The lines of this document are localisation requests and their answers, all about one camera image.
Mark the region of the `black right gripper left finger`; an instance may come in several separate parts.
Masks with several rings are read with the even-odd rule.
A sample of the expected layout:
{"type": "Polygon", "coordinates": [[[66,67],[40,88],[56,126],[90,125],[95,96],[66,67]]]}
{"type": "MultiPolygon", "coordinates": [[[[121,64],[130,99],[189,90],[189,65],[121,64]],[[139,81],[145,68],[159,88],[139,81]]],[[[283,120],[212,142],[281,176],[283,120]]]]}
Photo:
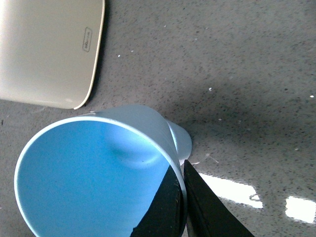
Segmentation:
{"type": "Polygon", "coordinates": [[[154,199],[133,228],[132,237],[179,237],[183,232],[183,195],[178,178],[170,166],[154,199]]]}

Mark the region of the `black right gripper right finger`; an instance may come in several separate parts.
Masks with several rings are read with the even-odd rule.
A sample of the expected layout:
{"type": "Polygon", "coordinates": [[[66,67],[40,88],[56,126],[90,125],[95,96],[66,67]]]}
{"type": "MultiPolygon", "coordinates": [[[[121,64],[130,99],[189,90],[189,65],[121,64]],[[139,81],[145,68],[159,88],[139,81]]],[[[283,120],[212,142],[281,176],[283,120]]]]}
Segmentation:
{"type": "Polygon", "coordinates": [[[184,162],[190,237],[252,237],[253,234],[225,207],[191,163],[184,162]]]}

